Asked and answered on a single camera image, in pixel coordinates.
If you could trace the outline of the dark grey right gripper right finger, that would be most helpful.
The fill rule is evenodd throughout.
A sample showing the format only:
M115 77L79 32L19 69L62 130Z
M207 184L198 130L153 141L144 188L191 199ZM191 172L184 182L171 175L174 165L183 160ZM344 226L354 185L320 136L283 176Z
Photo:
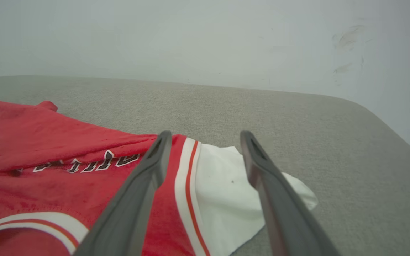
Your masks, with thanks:
M240 133L246 174L258 192L274 256L339 256L306 204L248 130Z

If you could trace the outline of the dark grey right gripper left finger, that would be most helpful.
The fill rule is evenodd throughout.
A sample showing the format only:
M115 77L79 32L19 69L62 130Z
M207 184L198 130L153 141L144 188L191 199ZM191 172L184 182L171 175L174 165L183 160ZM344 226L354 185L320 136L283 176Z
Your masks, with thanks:
M111 199L75 256L140 256L156 190L164 183L172 144L161 132Z

